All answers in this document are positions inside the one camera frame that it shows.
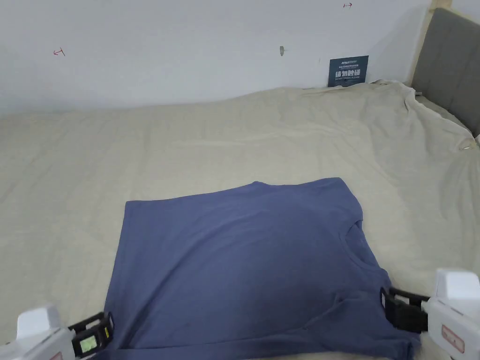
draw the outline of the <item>dark blue sign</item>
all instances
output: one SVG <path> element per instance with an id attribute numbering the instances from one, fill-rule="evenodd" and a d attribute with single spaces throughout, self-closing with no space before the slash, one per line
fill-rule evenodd
<path id="1" fill-rule="evenodd" d="M 331 59 L 328 87 L 351 86 L 365 82 L 368 56 L 355 58 Z"/>

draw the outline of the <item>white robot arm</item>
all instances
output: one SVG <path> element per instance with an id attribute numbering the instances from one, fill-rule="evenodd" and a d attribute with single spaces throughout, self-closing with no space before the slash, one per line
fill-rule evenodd
<path id="1" fill-rule="evenodd" d="M 480 360 L 480 281 L 475 273 L 438 269 L 431 298 L 392 288 L 381 292 L 381 301 L 395 327 L 428 331 L 452 359 Z"/>
<path id="2" fill-rule="evenodd" d="M 111 314 L 97 315 L 63 326 L 57 308 L 23 312 L 17 321 L 17 338 L 0 346 L 0 360 L 74 360 L 104 349 L 112 340 Z"/>

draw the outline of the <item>t-shirt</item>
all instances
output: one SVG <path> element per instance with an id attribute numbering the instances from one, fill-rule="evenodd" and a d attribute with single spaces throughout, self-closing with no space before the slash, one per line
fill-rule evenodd
<path id="1" fill-rule="evenodd" d="M 100 358 L 412 359 L 418 336 L 386 320 L 390 280 L 361 224 L 339 178 L 127 202 Z"/>

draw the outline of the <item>gray headboard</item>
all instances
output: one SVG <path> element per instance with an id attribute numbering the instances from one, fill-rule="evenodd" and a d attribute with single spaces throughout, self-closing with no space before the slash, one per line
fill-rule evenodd
<path id="1" fill-rule="evenodd" d="M 412 87 L 480 133 L 480 25 L 436 9 Z"/>

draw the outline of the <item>beige bedsheet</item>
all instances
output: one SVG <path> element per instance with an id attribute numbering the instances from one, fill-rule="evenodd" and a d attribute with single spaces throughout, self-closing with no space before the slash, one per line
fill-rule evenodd
<path id="1" fill-rule="evenodd" d="M 0 342 L 46 302 L 66 323 L 103 308 L 127 200 L 335 176 L 395 285 L 428 294 L 437 267 L 480 271 L 480 148 L 403 84 L 4 117 Z"/>

